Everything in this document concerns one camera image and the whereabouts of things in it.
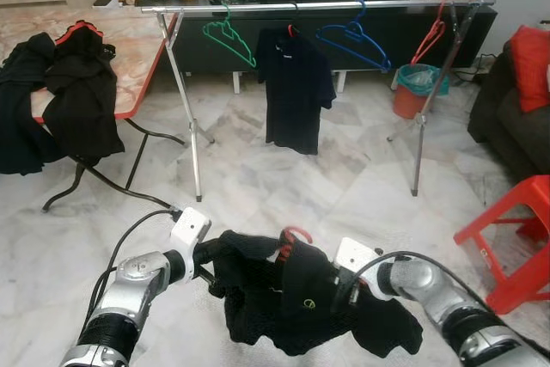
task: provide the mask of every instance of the trash bin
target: trash bin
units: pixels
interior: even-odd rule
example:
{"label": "trash bin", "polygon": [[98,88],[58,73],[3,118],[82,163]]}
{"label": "trash bin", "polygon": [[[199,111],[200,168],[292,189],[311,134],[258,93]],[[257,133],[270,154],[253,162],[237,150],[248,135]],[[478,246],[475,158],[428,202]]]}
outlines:
{"label": "trash bin", "polygon": [[[428,95],[433,90],[441,71],[428,64],[407,64],[397,73],[397,91],[394,113],[405,119],[414,119],[422,111]],[[446,76],[439,95],[449,94],[449,77]]]}

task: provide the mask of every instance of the red cushion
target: red cushion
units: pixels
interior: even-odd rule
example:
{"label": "red cushion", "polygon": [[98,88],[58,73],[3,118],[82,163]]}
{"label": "red cushion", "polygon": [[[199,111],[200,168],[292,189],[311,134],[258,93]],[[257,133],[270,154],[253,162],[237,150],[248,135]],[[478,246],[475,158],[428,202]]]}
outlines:
{"label": "red cushion", "polygon": [[550,105],[547,70],[550,32],[521,26],[511,39],[522,111]]}

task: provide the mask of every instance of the black clothing pile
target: black clothing pile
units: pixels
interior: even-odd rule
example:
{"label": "black clothing pile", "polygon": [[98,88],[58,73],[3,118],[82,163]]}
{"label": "black clothing pile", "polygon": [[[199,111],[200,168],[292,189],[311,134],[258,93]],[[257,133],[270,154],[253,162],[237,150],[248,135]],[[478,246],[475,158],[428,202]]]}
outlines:
{"label": "black clothing pile", "polygon": [[[357,304],[346,301],[332,311],[338,271],[318,248],[288,240],[288,230],[280,240],[226,231],[209,246],[216,279],[211,293],[225,296],[233,341],[253,345],[265,335],[296,356],[351,331],[381,358],[396,346],[418,352],[422,327],[399,302],[380,301],[362,286]],[[276,261],[267,260],[277,250]]]}
{"label": "black clothing pile", "polygon": [[55,45],[46,34],[18,44],[0,69],[0,174],[40,172],[64,156],[52,136],[33,119],[31,92],[44,88]]}
{"label": "black clothing pile", "polygon": [[336,97],[327,58],[286,28],[263,29],[255,57],[266,81],[266,142],[317,155],[321,107]]}
{"label": "black clothing pile", "polygon": [[53,66],[46,73],[55,98],[44,121],[67,154],[92,165],[124,151],[114,119],[117,76],[109,63],[114,56],[114,46],[103,45],[102,32],[78,21],[56,40]]}

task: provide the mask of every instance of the red plastic stool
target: red plastic stool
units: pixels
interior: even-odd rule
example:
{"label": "red plastic stool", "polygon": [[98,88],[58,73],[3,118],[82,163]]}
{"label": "red plastic stool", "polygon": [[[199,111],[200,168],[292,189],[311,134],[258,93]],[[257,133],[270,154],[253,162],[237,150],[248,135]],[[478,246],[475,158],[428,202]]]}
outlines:
{"label": "red plastic stool", "polygon": [[[516,205],[526,205],[535,217],[499,219]],[[535,241],[546,241],[544,248],[531,257],[509,277],[487,244],[481,231],[492,223],[523,223],[517,234]],[[457,244],[473,238],[486,260],[497,287],[487,297],[487,303],[497,314],[508,314],[527,301],[550,299],[550,292],[539,291],[550,282],[550,175],[539,175],[520,182],[495,205],[455,235]]]}

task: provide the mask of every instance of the marble floor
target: marble floor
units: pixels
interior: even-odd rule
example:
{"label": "marble floor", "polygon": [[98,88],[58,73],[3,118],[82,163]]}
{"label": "marble floor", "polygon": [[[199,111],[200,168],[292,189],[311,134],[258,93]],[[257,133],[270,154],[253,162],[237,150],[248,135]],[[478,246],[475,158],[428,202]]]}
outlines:
{"label": "marble floor", "polygon": [[[489,149],[467,133],[476,88],[463,84],[437,98],[425,142],[420,191],[412,198],[414,134],[389,144],[403,125],[392,112],[391,79],[351,73],[345,93],[323,111],[318,156],[266,145],[266,101],[252,75],[233,95],[230,76],[193,76],[187,86],[199,123],[216,137],[199,140],[204,202],[194,201],[189,149],[151,139],[132,189],[168,202],[192,205],[213,221],[209,237],[226,229],[278,236],[289,224],[305,228],[332,255],[343,236],[386,252],[409,249],[440,260],[483,297],[491,277],[453,234],[510,189],[512,181]],[[159,73],[135,120],[186,139],[186,120],[173,79]],[[99,169],[120,182],[130,171],[140,134],[119,124],[126,153]],[[62,160],[42,174],[0,175],[0,365],[57,366],[74,344],[97,275],[120,235],[156,205],[130,199],[85,174],[79,189],[47,214],[40,207],[68,187],[74,165]],[[119,257],[166,250],[172,224],[155,217],[139,228]],[[530,246],[503,242],[505,259]],[[457,367],[452,351],[414,303],[406,306],[425,327],[416,356],[401,349],[386,359],[359,347],[350,334],[287,358],[268,339],[256,346],[233,343],[223,302],[199,280],[171,286],[154,302],[132,359],[136,367],[176,366],[438,366]],[[505,317],[511,326],[550,346],[548,303],[527,303]]]}

